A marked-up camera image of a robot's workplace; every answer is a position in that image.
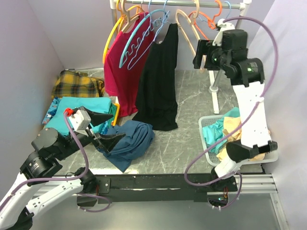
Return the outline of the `turquoise t shirt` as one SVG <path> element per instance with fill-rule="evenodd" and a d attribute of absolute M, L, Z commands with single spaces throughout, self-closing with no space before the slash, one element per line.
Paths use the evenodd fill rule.
<path fill-rule="evenodd" d="M 222 118 L 218 119 L 214 124 L 202 128 L 202 133 L 205 141 L 207 142 L 207 147 L 210 147 L 215 142 L 220 141 L 225 136 L 223 134 L 223 121 L 226 115 L 230 115 L 231 117 L 240 117 L 239 108 L 234 107 L 232 110 L 228 111 Z M 226 140 L 227 139 L 221 141 L 221 143 L 213 147 L 210 152 L 213 152 L 217 155 L 219 153 L 219 150 L 222 148 L 222 145 L 226 143 Z"/>

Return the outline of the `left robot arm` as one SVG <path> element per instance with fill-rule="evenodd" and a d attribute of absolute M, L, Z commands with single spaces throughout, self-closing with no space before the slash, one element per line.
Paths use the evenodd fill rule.
<path fill-rule="evenodd" d="M 90 192 L 98 192 L 99 185 L 89 169 L 84 147 L 92 143 L 109 153 L 125 134 L 102 135 L 92 130 L 91 122 L 105 122 L 112 118 L 112 114 L 92 112 L 81 106 L 66 108 L 63 116 L 69 135 L 63 136 L 54 128 L 45 128 L 32 141 L 34 151 L 20 167 L 13 186 L 0 203 L 2 230 L 29 230 L 34 218 L 69 196 L 90 197 Z M 55 177 L 62 168 L 59 161 L 78 150 L 84 157 L 85 167 L 72 176 Z"/>

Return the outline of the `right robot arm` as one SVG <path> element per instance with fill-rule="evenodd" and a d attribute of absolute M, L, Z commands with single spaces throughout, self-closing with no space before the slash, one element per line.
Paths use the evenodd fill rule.
<path fill-rule="evenodd" d="M 196 69 L 206 58 L 207 70 L 222 70 L 230 79 L 238 101 L 241 119 L 241 138 L 226 144 L 227 156 L 214 168 L 210 179 L 213 190 L 221 191 L 226 178 L 240 166 L 262 153 L 278 149 L 266 122 L 264 96 L 265 77 L 262 61 L 248 58 L 248 34 L 241 29 L 220 31 L 215 40 L 199 40 L 193 60 Z"/>

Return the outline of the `wooden hanger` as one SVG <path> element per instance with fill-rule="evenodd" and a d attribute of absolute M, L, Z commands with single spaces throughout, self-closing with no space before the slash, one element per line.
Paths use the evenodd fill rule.
<path fill-rule="evenodd" d="M 175 12 L 175 22 L 178 25 L 178 55 L 176 70 L 194 70 L 193 59 L 196 55 L 197 42 L 200 35 L 194 25 L 196 16 L 189 16 L 187 6 L 178 6 Z"/>

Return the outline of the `cream beige shirt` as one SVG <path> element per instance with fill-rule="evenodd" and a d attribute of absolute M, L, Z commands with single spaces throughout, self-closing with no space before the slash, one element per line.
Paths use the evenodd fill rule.
<path fill-rule="evenodd" d="M 240 124 L 241 124 L 240 117 L 231 117 L 230 115 L 226 115 L 223 121 L 223 134 L 227 136 Z M 236 133 L 232 134 L 230 137 L 227 138 L 226 143 L 222 145 L 222 148 L 219 150 L 219 153 L 216 155 L 219 161 L 222 161 L 227 155 L 226 144 L 228 142 L 241 140 L 241 137 L 242 137 L 242 129 L 239 129 Z M 249 159 L 249 161 L 261 161 L 264 159 L 264 157 L 265 154 L 261 153 L 255 156 L 254 158 Z"/>

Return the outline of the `pale blue wire hanger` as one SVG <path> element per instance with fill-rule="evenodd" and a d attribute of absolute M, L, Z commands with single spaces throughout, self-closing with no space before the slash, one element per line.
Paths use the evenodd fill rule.
<path fill-rule="evenodd" d="M 163 16 L 163 13 L 162 13 L 162 12 L 157 12 L 157 13 L 155 13 L 155 14 L 152 15 L 152 18 L 153 18 L 153 20 L 155 20 L 155 19 L 157 19 L 157 18 L 159 18 L 159 17 L 162 17 L 162 16 Z M 139 51 L 138 51 L 138 54 L 137 54 L 136 58 L 132 61 L 131 65 L 132 65 L 132 64 L 141 56 L 141 54 L 145 51 L 145 49 L 146 49 L 147 46 L 149 45 L 150 41 L 153 39 L 153 36 L 154 36 L 154 33 L 151 32 L 150 35 L 149 35 L 148 37 L 145 38 L 144 42 L 143 42 L 142 45 L 141 45 L 141 48 L 140 48 Z M 132 59 L 132 57 L 133 57 L 133 55 L 131 55 L 131 56 L 128 57 L 128 61 L 124 64 L 124 66 L 128 67 L 128 64 L 129 64 L 130 60 Z"/>

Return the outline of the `dark blue shirt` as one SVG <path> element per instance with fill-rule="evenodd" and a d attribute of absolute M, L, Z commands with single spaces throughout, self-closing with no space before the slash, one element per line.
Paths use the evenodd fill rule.
<path fill-rule="evenodd" d="M 133 160 L 145 154 L 155 137 L 152 125 L 134 120 L 122 126 L 112 126 L 106 134 L 125 134 L 109 154 L 98 149 L 121 172 L 125 172 Z"/>

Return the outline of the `light blue wavy hanger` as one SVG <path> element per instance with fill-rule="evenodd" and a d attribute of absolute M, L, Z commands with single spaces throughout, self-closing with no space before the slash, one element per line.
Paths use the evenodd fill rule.
<path fill-rule="evenodd" d="M 141 48 L 142 43 L 144 42 L 145 38 L 150 35 L 151 32 L 155 35 L 158 21 L 157 19 L 153 20 L 152 15 L 162 12 L 163 10 L 154 10 L 144 16 L 144 18 L 139 22 L 136 28 L 132 31 L 124 49 L 121 54 L 119 60 L 119 68 L 121 69 L 124 64 L 128 61 L 128 57 L 133 55 L 132 59 L 130 60 L 127 69 L 131 69 L 137 61 L 144 55 L 145 51 L 148 50 L 150 45 L 153 43 L 153 39 L 150 41 L 149 45 L 145 49 L 145 51 L 141 54 L 141 56 L 131 65 L 132 61 L 136 58 L 139 49 Z"/>

